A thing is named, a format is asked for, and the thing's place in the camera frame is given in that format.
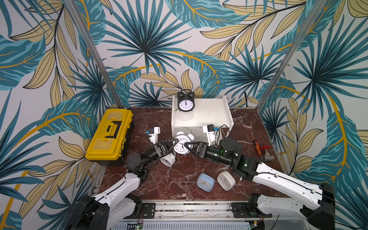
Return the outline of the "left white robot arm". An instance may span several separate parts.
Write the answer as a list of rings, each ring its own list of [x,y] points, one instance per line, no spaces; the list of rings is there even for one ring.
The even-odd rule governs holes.
[[[72,209],[66,230],[108,230],[137,211],[140,199],[132,194],[148,178],[147,166],[173,152],[178,139],[161,141],[143,155],[136,152],[126,159],[127,173],[107,190],[85,195]]]

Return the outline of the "metal corner post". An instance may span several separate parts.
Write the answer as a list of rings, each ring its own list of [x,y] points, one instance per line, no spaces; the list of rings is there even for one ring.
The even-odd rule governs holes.
[[[86,47],[89,49],[91,56],[93,60],[95,61],[95,64],[97,65],[97,68],[100,71],[107,88],[110,90],[110,93],[112,95],[113,100],[115,101],[115,104],[118,106],[118,108],[123,109],[124,106],[122,102],[120,101],[120,97],[118,96],[113,86],[111,78],[109,77],[109,74],[105,68],[105,65],[103,64],[103,61],[98,53],[98,50],[96,48],[96,45],[94,44],[94,41],[87,28],[87,25],[83,21],[83,17],[79,12],[77,4],[75,3],[75,1],[72,1],[72,0],[65,0],[64,2],[68,10],[70,11],[72,19],[74,20],[77,28],[79,29],[79,32],[81,33],[81,36],[86,44]]]
[[[297,51],[297,49],[301,45],[304,38],[308,34],[310,28],[313,26],[314,21],[318,17],[320,11],[323,9],[326,2],[327,2],[327,0],[317,1],[315,3],[315,5],[313,5],[313,7],[310,11],[310,14],[306,17],[305,23],[302,25],[301,30],[296,34],[295,39],[293,40],[290,48],[286,52],[286,54],[285,54],[285,56],[284,56],[284,58],[283,58],[283,60],[280,64],[280,66],[278,67],[273,79],[269,82],[269,85],[268,85],[267,89],[265,90],[265,92],[263,94],[263,97],[259,101],[259,104],[256,107],[258,112],[260,112],[264,108],[268,97],[271,95],[271,93],[272,93],[274,87],[276,86],[276,84],[278,83],[282,73],[284,72],[284,70],[287,67],[288,63],[290,62],[291,58],[293,57],[293,55],[295,54],[295,52]]]

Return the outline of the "white twin-bell alarm clock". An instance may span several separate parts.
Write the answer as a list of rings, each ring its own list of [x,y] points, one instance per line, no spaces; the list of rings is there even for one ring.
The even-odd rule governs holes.
[[[184,127],[177,132],[175,138],[178,139],[178,143],[174,146],[174,154],[187,155],[189,150],[185,146],[185,143],[195,140],[192,130]]]

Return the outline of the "red handled metal valve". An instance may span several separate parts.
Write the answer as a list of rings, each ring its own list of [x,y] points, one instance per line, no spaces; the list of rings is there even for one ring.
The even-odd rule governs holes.
[[[271,155],[271,153],[269,152],[269,150],[271,149],[271,146],[269,145],[263,145],[260,147],[261,149],[261,157],[262,157],[262,161],[264,162],[272,162],[275,160],[275,157],[273,155]]]

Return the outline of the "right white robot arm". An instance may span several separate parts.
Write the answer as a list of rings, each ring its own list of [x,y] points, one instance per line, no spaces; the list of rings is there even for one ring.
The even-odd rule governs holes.
[[[219,146],[206,142],[186,142],[182,145],[196,157],[230,166],[240,179],[275,189],[301,204],[296,213],[320,230],[335,229],[334,188],[328,183],[311,184],[279,172],[263,162],[242,153],[241,145],[232,137],[224,138]]]

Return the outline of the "white two-tier shelf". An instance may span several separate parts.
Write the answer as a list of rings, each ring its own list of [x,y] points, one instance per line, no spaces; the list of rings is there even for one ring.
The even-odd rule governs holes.
[[[207,135],[203,132],[203,126],[214,125],[229,131],[234,126],[231,111],[226,96],[222,98],[196,98],[195,108],[190,112],[178,110],[177,97],[172,96],[171,130],[172,137],[176,137],[180,130],[192,133],[195,141],[207,142]]]

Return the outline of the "black twin-bell alarm clock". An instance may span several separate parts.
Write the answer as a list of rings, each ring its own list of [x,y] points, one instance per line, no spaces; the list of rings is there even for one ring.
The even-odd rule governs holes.
[[[182,89],[177,94],[178,109],[182,112],[190,112],[195,108],[195,93],[190,89]]]

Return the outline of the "white round alarm clock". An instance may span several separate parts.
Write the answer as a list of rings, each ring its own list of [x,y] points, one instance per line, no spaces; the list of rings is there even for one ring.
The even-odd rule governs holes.
[[[170,153],[160,159],[160,161],[167,167],[172,167],[176,161],[176,155],[174,153]]]

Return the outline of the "white square alarm clock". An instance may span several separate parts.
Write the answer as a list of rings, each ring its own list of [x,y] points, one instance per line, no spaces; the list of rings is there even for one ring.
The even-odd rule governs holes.
[[[221,172],[217,176],[217,182],[225,191],[231,190],[236,184],[235,179],[228,171]]]

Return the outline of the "blue square alarm clock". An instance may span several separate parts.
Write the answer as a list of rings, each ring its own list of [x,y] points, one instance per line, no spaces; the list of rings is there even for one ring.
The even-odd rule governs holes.
[[[215,180],[205,173],[201,173],[196,181],[196,185],[206,192],[211,192],[215,184]]]

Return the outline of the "right metal corner post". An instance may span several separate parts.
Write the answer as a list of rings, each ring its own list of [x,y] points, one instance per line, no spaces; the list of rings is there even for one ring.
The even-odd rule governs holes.
[[[263,94],[263,97],[259,101],[259,104],[256,107],[258,112],[260,112],[264,108],[268,97],[271,95],[271,93],[272,93],[274,87],[276,86],[276,84],[278,83],[282,73],[284,72],[284,70],[287,67],[288,63],[290,62],[291,58],[293,57],[293,55],[295,54],[295,52],[297,51],[297,49],[301,45],[304,38],[308,34],[310,28],[313,26],[314,21],[318,17],[320,11],[323,9],[326,2],[327,2],[327,0],[317,1],[315,3],[315,5],[313,5],[313,7],[310,11],[310,14],[306,17],[305,23],[302,25],[301,30],[296,34],[295,39],[293,40],[290,48],[286,52],[286,54],[285,54],[285,56],[284,56],[284,58],[283,58],[283,60],[280,64],[280,66],[278,67],[273,79],[269,82],[269,85],[268,85],[267,89],[265,90],[265,92]]]

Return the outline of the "left metal corner post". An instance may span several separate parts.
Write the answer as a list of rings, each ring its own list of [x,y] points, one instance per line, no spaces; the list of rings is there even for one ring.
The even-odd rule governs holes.
[[[105,65],[103,64],[103,61],[98,53],[98,50],[96,48],[96,45],[94,44],[94,41],[87,28],[87,25],[83,21],[83,17],[79,12],[77,4],[75,3],[75,1],[72,1],[72,0],[65,0],[64,2],[68,10],[70,11],[72,19],[74,20],[77,28],[79,29],[79,32],[81,33],[81,36],[86,44],[86,47],[89,49],[91,56],[93,60],[95,61],[95,64],[97,65],[97,68],[100,71],[107,88],[110,90],[110,93],[112,95],[113,100],[115,101],[115,104],[118,106],[118,108],[123,109],[124,106],[122,102],[120,101],[120,97],[118,96],[113,86],[111,78],[109,77],[109,74],[105,68]]]

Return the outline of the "orange handled tool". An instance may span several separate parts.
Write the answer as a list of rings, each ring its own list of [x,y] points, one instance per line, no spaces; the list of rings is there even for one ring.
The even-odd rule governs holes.
[[[267,149],[265,148],[265,146],[260,146],[259,143],[258,143],[258,141],[256,141],[256,140],[253,141],[253,144],[254,144],[254,147],[255,147],[255,149],[257,151],[257,154],[261,158],[261,162],[264,163],[265,162],[264,161],[264,159],[265,159],[264,153],[267,152]]]

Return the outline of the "yellow and black toolbox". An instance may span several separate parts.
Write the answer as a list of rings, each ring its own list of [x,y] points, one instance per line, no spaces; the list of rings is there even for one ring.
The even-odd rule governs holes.
[[[131,110],[106,110],[87,149],[86,159],[101,166],[123,166],[134,127],[132,119]]]

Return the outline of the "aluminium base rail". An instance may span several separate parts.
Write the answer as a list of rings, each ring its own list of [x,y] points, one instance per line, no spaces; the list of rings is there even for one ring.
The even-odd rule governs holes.
[[[275,199],[282,209],[257,213],[247,202],[169,201],[124,198],[114,207],[105,199],[87,197],[72,207],[66,230],[313,230],[300,206]]]

